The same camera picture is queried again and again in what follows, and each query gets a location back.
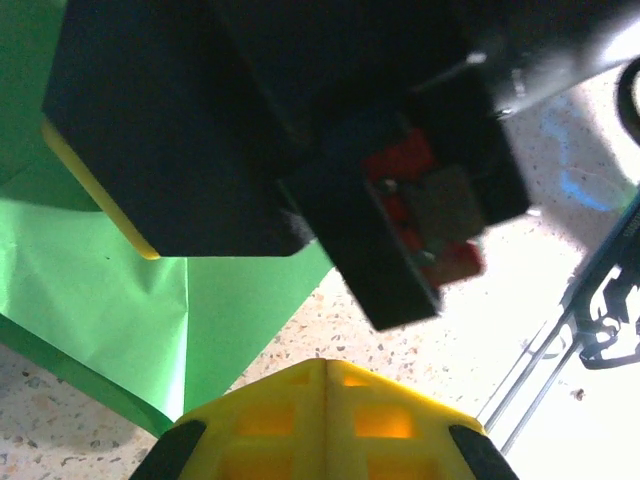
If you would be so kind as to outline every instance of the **black cable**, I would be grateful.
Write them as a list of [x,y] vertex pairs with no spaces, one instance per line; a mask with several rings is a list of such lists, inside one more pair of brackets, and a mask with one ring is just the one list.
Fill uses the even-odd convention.
[[622,126],[631,138],[640,145],[640,114],[633,97],[633,86],[640,74],[640,57],[627,65],[618,80],[616,107]]

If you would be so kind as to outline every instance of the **speckled floor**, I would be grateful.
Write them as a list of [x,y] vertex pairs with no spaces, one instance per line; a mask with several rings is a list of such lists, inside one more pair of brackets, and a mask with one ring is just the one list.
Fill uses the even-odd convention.
[[[527,339],[543,320],[557,316],[574,271],[602,241],[640,180],[638,149],[614,115],[615,75],[598,77],[508,121],[540,206],[487,232],[486,274],[447,289],[442,318],[373,332],[332,272],[234,387],[309,357],[340,358],[477,415]],[[594,419],[602,418],[608,392],[628,384],[622,380],[628,372],[607,377],[609,384],[602,387],[606,383],[585,378],[579,368],[568,369],[523,436],[526,449],[513,451],[522,478],[540,478],[540,456],[550,453],[545,432],[564,432],[566,445],[590,431],[581,430],[587,428],[585,419],[599,425],[600,435],[610,431],[607,421]],[[587,395],[578,402],[570,392],[587,384]],[[637,400],[633,392],[620,394],[626,395],[624,405],[635,409],[637,403],[629,400]],[[0,435],[0,480],[128,478],[154,443],[146,432],[1,346]],[[571,460],[579,453],[567,455]],[[595,471],[587,468],[579,475],[602,478],[593,476]],[[545,470],[544,476],[578,478],[558,469]]]

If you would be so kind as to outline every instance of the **red part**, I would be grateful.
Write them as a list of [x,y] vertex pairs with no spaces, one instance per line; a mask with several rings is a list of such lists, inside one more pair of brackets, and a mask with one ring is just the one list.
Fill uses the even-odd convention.
[[[418,183],[430,170],[438,166],[422,131],[412,130],[398,145],[372,155],[364,161],[368,179],[376,184],[385,179]],[[412,253],[424,249],[413,214],[398,194],[382,195],[381,202],[402,242]],[[470,243],[448,245],[438,255],[433,266],[421,269],[430,285],[447,283],[477,275],[483,270],[480,252]]]

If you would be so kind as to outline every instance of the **green paper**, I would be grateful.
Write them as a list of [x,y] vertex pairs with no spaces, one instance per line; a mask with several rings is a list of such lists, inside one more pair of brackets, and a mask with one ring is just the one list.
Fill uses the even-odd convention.
[[62,10],[0,3],[0,341],[159,434],[223,394],[330,268],[142,259],[39,133]]

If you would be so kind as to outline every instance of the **yellow plastic piece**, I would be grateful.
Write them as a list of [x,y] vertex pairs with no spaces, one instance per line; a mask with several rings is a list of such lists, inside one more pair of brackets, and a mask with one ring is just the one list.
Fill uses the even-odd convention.
[[474,418],[367,370],[312,359],[196,409],[181,480],[474,480],[449,434]]
[[78,157],[76,152],[62,138],[56,128],[45,119],[42,123],[42,136],[51,150],[64,163],[74,177],[80,182],[91,198],[98,206],[111,218],[113,223],[120,229],[124,236],[138,250],[140,255],[148,260],[160,258],[156,250],[145,240],[138,229],[131,223],[131,220],[113,201],[102,185],[96,180],[84,162]]

